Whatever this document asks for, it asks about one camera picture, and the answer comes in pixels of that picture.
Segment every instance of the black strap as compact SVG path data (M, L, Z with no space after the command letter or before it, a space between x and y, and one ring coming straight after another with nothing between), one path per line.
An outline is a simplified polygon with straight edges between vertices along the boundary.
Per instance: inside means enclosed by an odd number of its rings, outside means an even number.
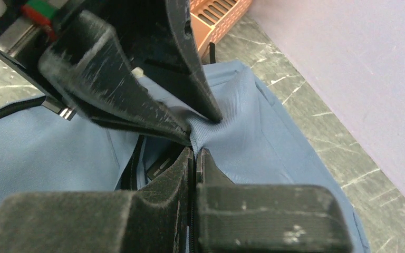
M136 147L134 148L133 154L128 161L125 170L122 173L120 189L121 190L132 190L136 191L137 188L137 165L140 161L140 154L142 151L143 141L145 140L144 135L139 135L137 139Z

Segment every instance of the red component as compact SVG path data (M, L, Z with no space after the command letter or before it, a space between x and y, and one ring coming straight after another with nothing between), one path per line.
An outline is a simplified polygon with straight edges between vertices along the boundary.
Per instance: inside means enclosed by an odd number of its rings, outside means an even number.
M28 5L22 6L21 11L26 17L30 18L30 20L32 20L34 24L41 26L47 33L51 41L56 40L56 34L52 29L52 23L50 19Z

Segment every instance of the scratched surface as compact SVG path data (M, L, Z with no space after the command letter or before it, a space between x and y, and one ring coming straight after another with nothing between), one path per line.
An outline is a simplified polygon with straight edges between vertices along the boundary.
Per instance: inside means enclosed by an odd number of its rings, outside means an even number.
M219 62L251 66L284 104L360 214L372 251L405 252L405 198L255 21L243 17L216 50ZM0 62L0 106L37 94Z

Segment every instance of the green block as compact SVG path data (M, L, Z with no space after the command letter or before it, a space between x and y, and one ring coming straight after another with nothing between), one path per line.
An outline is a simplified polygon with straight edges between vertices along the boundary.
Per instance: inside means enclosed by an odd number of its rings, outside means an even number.
M56 12L56 8L43 0L29 0L26 5L41 13L48 19L51 19Z

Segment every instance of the blue cloth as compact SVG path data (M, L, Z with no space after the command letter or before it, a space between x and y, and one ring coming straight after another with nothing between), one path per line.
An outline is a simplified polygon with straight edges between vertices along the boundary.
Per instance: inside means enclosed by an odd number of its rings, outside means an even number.
M140 81L187 119L193 149L208 148L235 183L328 188L344 213L354 252L370 252L352 205L276 96L240 62L207 65L205 73L224 115L220 124L151 80ZM78 116L68 122L41 107L6 117L0 120L0 202L16 191L113 190L136 140L134 133L103 129ZM166 144L146 139L138 165L140 187L147 183L145 168Z

